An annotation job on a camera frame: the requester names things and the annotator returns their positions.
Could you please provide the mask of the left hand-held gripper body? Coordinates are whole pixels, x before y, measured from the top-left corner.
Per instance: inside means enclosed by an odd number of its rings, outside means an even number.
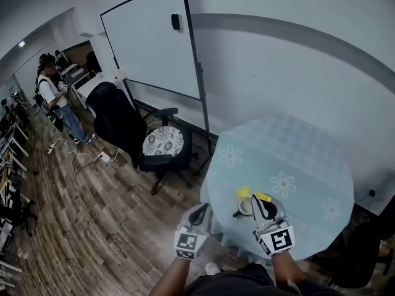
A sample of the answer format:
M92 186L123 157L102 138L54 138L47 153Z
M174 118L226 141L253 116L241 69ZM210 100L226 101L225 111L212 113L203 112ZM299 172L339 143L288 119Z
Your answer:
M183 220L175 231L173 248L178 258L195 260L208 241L208 223L192 225Z

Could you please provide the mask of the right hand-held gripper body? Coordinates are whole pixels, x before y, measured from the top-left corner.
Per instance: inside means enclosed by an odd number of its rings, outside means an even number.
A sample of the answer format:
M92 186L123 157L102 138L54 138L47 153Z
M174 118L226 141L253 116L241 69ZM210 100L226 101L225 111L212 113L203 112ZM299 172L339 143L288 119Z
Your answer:
M267 256L286 252L295 246L294 228L287 218L257 228L254 235Z

